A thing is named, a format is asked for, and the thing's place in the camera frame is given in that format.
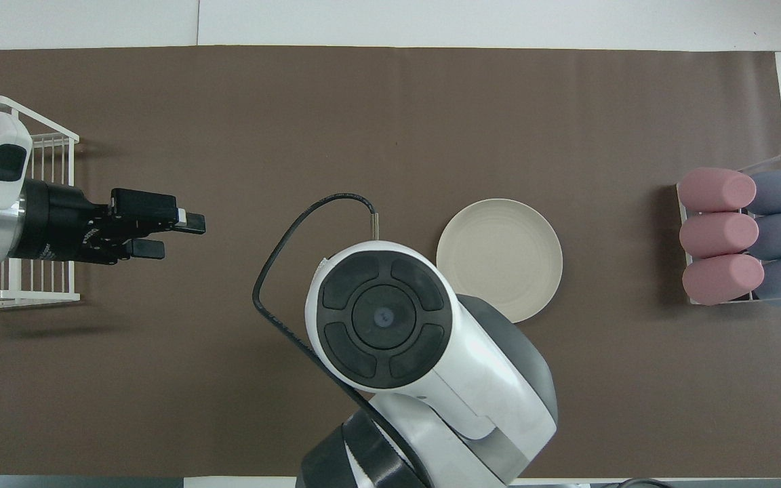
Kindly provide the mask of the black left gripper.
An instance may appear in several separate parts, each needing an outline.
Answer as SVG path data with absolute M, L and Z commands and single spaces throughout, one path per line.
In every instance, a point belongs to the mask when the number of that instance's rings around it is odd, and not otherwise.
M 24 259 L 112 265 L 165 258 L 161 241 L 106 235 L 113 220 L 146 235 L 207 232 L 203 214 L 187 212 L 160 192 L 114 188 L 106 203 L 90 203 L 77 186 L 25 180 L 24 198 Z

